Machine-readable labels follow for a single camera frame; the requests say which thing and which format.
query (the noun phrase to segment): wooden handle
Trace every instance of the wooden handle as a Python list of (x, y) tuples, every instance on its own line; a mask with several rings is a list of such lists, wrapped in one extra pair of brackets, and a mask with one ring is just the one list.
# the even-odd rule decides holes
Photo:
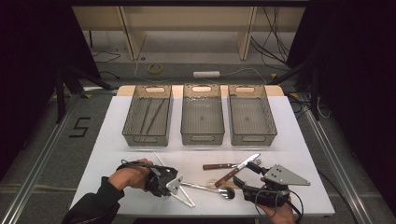
[(236, 173), (238, 173), (238, 169), (235, 168), (233, 170), (231, 170), (230, 173), (228, 173), (227, 175), (225, 175), (222, 179), (218, 180), (218, 182), (215, 183), (216, 188), (220, 187), (224, 182), (226, 182), (227, 180), (229, 180), (233, 175), (235, 175)]
[(224, 163), (224, 164), (205, 164), (202, 166), (204, 170), (213, 170), (213, 169), (224, 169), (224, 168), (231, 168), (233, 165), (231, 163)]

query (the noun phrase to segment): metal frame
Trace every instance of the metal frame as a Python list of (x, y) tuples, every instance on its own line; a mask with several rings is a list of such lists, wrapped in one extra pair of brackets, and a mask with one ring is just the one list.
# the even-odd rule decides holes
[(9, 224), (9, 223), (17, 223), (21, 212), (23, 211), (24, 206), (26, 205), (27, 201), (32, 194), (32, 191), (37, 183), (38, 179), (40, 178), (44, 168), (47, 165), (48, 160), (52, 154), (52, 151), (55, 149), (59, 138), (64, 131), (64, 126), (67, 123), (71, 111), (73, 110), (74, 105), (79, 99), (79, 95), (73, 95), (68, 103), (68, 107), (66, 108), (66, 112), (64, 114), (64, 118), (61, 120), (60, 123), (55, 125), (49, 140), (47, 141), (46, 145), (44, 145), (43, 150), (41, 151), (38, 159), (35, 162), (35, 165), (32, 168), (32, 171), (27, 176), (25, 182), (22, 184), (21, 189), (18, 191), (17, 196), (14, 198), (13, 202), (9, 206), (6, 211), (6, 214), (3, 217), (2, 224)]
[[(53, 0), (36, 0), (55, 3)], [(306, 7), (310, 0), (71, 0), (71, 6), (138, 6), (138, 7)]]
[[(307, 100), (305, 96), (303, 96), (302, 99), (303, 101)], [(310, 111), (307, 111), (305, 114), (309, 120), (309, 123), (311, 124), (312, 130), (315, 132), (315, 135), (320, 142), (320, 145), (332, 167), (332, 170), (334, 171), (338, 183), (340, 184), (340, 187), (344, 192), (353, 213), (356, 216), (356, 219), (359, 221), (360, 224), (373, 223), (370, 215), (367, 212), (367, 208), (364, 205), (363, 200), (361, 199), (359, 193), (356, 191), (343, 164), (338, 159), (338, 156), (335, 153), (334, 148), (332, 147), (332, 143), (330, 142), (330, 139), (323, 130), (320, 122), (316, 120), (316, 118)]]

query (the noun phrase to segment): sleeve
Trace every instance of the sleeve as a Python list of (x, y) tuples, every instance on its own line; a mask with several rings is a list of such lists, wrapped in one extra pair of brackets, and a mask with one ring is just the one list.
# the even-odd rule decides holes
[(102, 177), (97, 193), (85, 194), (64, 216), (63, 224), (68, 223), (111, 223), (119, 211), (118, 200), (124, 196)]

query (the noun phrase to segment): triangular metal plate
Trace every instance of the triangular metal plate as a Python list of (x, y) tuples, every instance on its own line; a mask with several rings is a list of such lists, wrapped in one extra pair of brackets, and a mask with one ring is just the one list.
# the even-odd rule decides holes
[(175, 179), (169, 181), (166, 184), (166, 188), (169, 189), (174, 194), (177, 194), (177, 191), (180, 189), (181, 181), (183, 180), (183, 175), (176, 177)]
[(265, 174), (266, 179), (272, 180), (280, 185), (299, 185), (299, 186), (309, 186), (311, 183), (295, 174), (294, 172), (288, 170), (287, 168), (276, 164)]

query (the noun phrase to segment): metal basket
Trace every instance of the metal basket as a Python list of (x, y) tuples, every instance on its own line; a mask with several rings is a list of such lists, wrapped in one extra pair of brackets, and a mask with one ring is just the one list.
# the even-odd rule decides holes
[(183, 145), (222, 144), (224, 120), (220, 85), (184, 85), (180, 132)]
[(263, 85), (229, 85), (233, 146), (271, 146), (277, 131)]
[(172, 86), (136, 86), (122, 134), (129, 146), (166, 147)]

